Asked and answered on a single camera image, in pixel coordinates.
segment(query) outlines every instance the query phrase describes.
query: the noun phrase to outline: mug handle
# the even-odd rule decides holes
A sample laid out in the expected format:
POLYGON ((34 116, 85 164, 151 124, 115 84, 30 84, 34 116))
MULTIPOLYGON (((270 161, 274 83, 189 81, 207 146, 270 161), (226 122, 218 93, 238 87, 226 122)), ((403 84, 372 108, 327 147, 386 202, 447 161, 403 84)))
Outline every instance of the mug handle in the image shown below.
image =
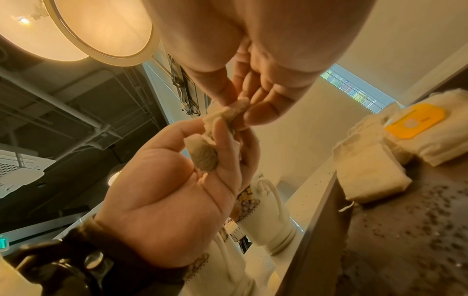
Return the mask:
POLYGON ((279 198, 279 194, 278 194, 278 191, 276 190, 276 186, 274 186, 273 183, 268 179, 259 180, 257 185, 260 184, 260 183, 264 183, 273 192, 274 198, 276 199, 276 203, 278 204, 279 217, 281 219, 286 218, 285 213, 284 213, 284 208, 283 208, 284 205, 281 202, 281 199, 279 198))
POLYGON ((223 238, 219 233, 217 233, 214 237, 214 242, 216 243, 216 245, 218 245, 218 248, 221 251, 221 255, 223 256, 224 263, 227 266, 229 280, 234 283, 234 271, 233 265, 231 264, 231 258, 229 257, 228 250, 226 249, 226 245, 224 244, 223 238))

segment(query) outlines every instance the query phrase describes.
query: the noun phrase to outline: orange tag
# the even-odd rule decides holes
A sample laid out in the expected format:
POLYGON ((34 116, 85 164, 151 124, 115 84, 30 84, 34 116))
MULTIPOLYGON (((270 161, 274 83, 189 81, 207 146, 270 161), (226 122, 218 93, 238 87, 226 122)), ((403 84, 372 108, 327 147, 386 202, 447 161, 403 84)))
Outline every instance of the orange tag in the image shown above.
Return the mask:
POLYGON ((386 126, 386 130, 401 139, 411 139, 445 117, 445 110, 431 104, 419 103, 408 108, 408 113, 386 126))

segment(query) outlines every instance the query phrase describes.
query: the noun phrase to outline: mug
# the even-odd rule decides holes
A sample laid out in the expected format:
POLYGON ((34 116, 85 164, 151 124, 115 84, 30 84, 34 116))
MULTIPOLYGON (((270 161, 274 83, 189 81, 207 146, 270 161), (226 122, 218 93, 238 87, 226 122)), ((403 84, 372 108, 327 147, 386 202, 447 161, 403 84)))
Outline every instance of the mug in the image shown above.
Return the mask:
POLYGON ((231 218, 255 244, 270 255, 283 251, 293 240, 296 228, 276 187, 259 175, 237 197, 231 218))
POLYGON ((189 266, 182 292, 186 296, 248 296, 255 281, 245 267, 244 255, 223 228, 189 266))

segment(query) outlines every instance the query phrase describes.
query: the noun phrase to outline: person's left hand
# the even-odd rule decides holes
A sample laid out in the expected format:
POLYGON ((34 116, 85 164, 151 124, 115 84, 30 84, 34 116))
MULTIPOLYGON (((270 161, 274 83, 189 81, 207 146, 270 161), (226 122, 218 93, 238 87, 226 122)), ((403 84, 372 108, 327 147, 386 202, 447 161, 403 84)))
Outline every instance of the person's left hand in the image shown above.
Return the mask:
POLYGON ((239 150, 223 120, 214 122, 219 164, 202 175, 180 152, 183 139, 204 132, 202 119, 169 125, 128 162, 109 188, 95 221, 149 263, 182 267, 201 255, 231 213, 260 158, 251 129, 239 150))

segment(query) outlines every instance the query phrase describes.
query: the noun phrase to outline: palm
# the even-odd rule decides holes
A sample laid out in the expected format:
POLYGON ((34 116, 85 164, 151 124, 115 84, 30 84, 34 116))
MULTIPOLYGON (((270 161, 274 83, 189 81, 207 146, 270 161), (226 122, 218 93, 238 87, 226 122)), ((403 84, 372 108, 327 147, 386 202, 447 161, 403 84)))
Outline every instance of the palm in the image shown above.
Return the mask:
POLYGON ((228 144, 237 166, 232 167, 232 161, 222 165, 223 154, 218 152, 220 165, 202 176, 180 149, 155 145, 157 138, 125 166, 96 219, 153 264, 184 266, 203 252, 222 226, 258 161, 253 171, 243 174, 235 156, 239 152, 228 144))

